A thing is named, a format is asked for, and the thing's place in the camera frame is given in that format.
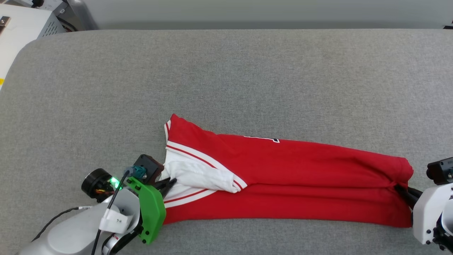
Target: green light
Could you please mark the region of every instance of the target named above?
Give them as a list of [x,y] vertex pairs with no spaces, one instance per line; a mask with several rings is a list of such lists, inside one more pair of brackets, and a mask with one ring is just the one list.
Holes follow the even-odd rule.
[[116,179],[115,177],[112,177],[110,178],[110,184],[112,184],[115,189],[118,188],[118,186],[120,185],[120,181],[118,179]]

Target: black cable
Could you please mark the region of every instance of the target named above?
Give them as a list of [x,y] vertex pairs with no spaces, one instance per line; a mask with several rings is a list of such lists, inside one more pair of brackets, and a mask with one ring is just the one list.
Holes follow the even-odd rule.
[[[113,196],[112,196],[112,199],[110,199],[110,203],[109,205],[107,206],[107,209],[110,209],[113,205],[113,201],[115,200],[116,198],[116,195],[118,195],[118,191],[120,191],[121,189],[121,186],[123,185],[123,182],[124,180],[126,179],[126,177],[129,176],[129,170],[126,170],[124,172],[124,175],[123,177],[121,178],[121,181],[120,183],[118,184],[118,187],[116,188],[115,190],[115,193],[113,193]],[[96,233],[96,238],[94,239],[94,244],[93,244],[93,250],[91,251],[91,255],[94,255],[96,253],[96,246],[97,246],[97,242],[99,241],[99,236],[101,235],[101,230],[99,229]]]
[[73,24],[71,24],[71,23],[65,21],[64,19],[62,19],[62,18],[60,18],[60,17],[57,17],[57,19],[58,19],[61,23],[64,23],[66,26],[72,28],[72,29],[74,30],[74,32],[77,32],[77,31],[78,31],[77,28],[76,28]]
[[44,233],[44,231],[46,230],[46,228],[52,223],[52,221],[54,221],[55,219],[57,219],[58,217],[60,217],[61,215],[67,213],[67,212],[70,212],[72,210],[79,210],[79,207],[74,207],[74,208],[71,208],[71,209],[67,209],[66,211],[62,211],[60,212],[57,216],[55,216],[54,218],[52,218],[45,226],[44,228],[41,230],[41,232],[38,233],[38,235],[33,238],[33,240],[31,240],[32,242],[36,239],[38,239],[42,233]]

